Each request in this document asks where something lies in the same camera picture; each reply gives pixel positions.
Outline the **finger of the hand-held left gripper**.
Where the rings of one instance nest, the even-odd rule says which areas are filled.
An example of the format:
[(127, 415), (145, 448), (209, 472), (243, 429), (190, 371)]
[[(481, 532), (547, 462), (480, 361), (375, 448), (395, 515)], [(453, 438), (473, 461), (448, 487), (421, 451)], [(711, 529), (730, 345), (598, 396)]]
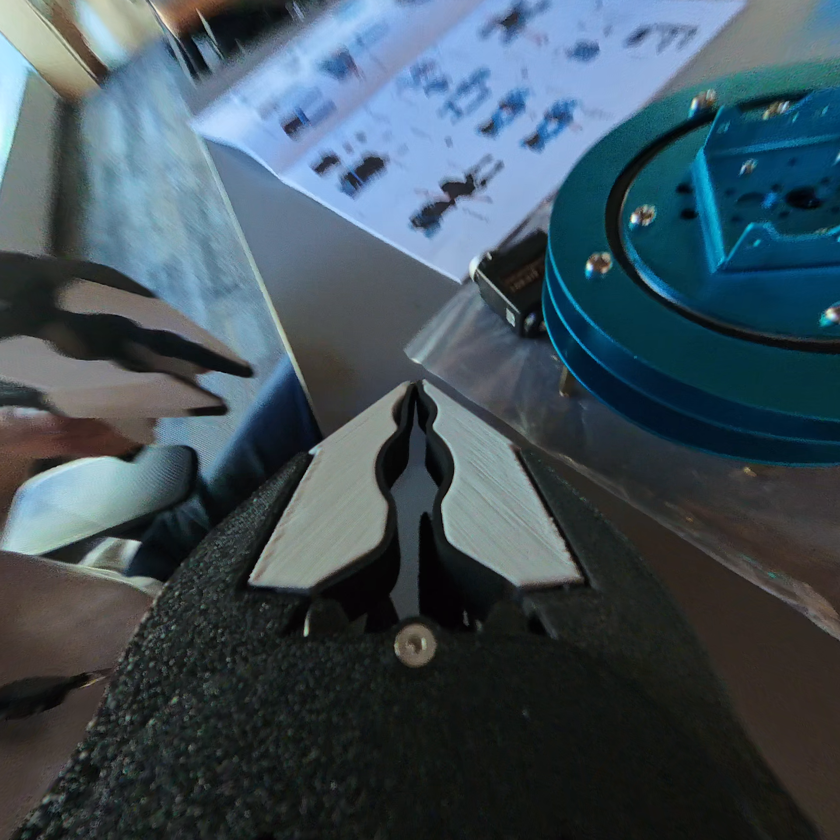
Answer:
[(137, 285), (72, 280), (56, 292), (56, 311), (67, 336), (90, 359), (178, 379), (212, 372), (248, 379), (255, 373), (205, 328)]
[(224, 400), (173, 374), (126, 371), (106, 361), (3, 358), (2, 407), (64, 417), (158, 419), (225, 415)]

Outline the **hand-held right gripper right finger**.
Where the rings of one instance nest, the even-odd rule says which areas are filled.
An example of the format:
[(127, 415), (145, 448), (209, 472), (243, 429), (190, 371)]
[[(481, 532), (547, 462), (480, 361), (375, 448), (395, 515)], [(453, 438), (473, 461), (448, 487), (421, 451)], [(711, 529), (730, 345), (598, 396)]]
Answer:
[(418, 399), (443, 548), (520, 592), (581, 585), (584, 574), (519, 448), (431, 382), (420, 384)]

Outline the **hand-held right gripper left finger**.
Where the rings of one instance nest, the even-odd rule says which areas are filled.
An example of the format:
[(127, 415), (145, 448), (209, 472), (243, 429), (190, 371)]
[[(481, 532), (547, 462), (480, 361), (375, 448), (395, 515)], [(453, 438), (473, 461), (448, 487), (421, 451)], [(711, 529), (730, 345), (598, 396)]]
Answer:
[(392, 489), (408, 464), (415, 397), (415, 383), (399, 384), (310, 449), (251, 587), (317, 595), (376, 564), (399, 567)]

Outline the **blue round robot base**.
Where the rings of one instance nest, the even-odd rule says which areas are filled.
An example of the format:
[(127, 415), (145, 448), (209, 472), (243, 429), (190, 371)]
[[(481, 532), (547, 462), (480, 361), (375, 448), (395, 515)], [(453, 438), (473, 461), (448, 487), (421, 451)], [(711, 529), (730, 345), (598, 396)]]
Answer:
[(542, 305), (562, 362), (667, 440), (837, 466), (838, 58), (646, 106), (568, 174)]

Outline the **black servo with round horn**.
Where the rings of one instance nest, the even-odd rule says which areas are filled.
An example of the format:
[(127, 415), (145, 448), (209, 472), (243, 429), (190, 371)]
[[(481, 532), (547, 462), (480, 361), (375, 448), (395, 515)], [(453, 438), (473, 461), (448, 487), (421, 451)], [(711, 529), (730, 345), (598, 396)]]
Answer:
[(469, 263), (469, 278), (483, 302), (521, 339), (543, 326), (543, 280), (548, 236), (535, 230), (509, 248), (487, 251)]

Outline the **dark grey desk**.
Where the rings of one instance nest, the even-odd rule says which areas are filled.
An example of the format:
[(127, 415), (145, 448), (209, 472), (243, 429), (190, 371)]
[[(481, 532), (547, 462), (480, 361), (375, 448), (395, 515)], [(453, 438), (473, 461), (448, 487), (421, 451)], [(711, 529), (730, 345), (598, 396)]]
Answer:
[[(241, 152), (215, 143), (209, 153), (255, 266), (275, 309), (284, 341), (308, 389), (324, 433), (348, 421), (376, 397), (421, 367), (404, 349), (449, 301), (470, 298), (466, 287), (422, 266), (269, 175)], [(553, 400), (592, 407), (611, 429), (639, 448), (662, 455), (674, 477), (694, 481), (723, 469), (738, 490), (771, 490), (806, 481), (821, 503), (798, 513), (802, 535), (781, 537), (735, 518), (717, 503), (700, 520), (673, 530), (638, 488), (614, 492), (568, 463), (552, 458), (562, 477), (591, 501), (638, 548), (687, 614), (773, 771), (824, 838), (839, 838), (839, 642), (794, 598), (814, 593), (838, 609), (832, 540), (816, 534), (819, 513), (830, 522), (835, 469), (752, 467), (681, 451), (637, 430), (584, 397)]]

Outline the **person's left hand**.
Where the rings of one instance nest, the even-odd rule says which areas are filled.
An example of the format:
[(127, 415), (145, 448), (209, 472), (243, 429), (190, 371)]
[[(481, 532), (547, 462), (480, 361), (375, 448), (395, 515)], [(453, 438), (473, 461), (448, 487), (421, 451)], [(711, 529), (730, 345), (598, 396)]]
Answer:
[(19, 411), (1, 412), (1, 494), (10, 499), (43, 459), (123, 456), (140, 444), (93, 419)]

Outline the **dark blue trousers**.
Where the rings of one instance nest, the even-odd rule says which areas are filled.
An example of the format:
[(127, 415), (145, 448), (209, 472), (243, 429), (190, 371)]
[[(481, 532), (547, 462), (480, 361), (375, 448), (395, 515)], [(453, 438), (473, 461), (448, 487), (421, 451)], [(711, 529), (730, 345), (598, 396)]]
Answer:
[(295, 366), (281, 359), (244, 421), (196, 481), (190, 499), (159, 515), (129, 562), (129, 578), (167, 582), (205, 539), (289, 460), (322, 440)]

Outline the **large clear plastic bag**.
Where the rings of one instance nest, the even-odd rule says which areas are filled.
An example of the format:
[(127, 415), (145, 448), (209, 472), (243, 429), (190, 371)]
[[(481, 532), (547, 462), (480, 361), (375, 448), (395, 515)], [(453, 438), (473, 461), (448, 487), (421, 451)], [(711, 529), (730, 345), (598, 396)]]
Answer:
[(616, 414), (543, 334), (521, 339), (474, 285), (405, 347), (407, 357), (536, 448), (656, 520), (839, 638), (839, 472), (721, 458)]

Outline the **white shirt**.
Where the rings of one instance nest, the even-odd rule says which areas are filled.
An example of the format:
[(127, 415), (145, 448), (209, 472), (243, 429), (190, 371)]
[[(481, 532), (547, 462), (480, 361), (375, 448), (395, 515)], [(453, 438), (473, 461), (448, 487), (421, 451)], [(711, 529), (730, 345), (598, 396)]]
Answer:
[(2, 552), (1, 838), (10, 838), (84, 739), (163, 584)]

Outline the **printed instruction manual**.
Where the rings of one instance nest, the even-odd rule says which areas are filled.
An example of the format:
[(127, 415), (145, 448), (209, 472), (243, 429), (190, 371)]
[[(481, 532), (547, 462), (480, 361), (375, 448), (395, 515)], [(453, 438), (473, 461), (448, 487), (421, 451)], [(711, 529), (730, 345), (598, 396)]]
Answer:
[(343, 2), (192, 120), (462, 281), (745, 2)]

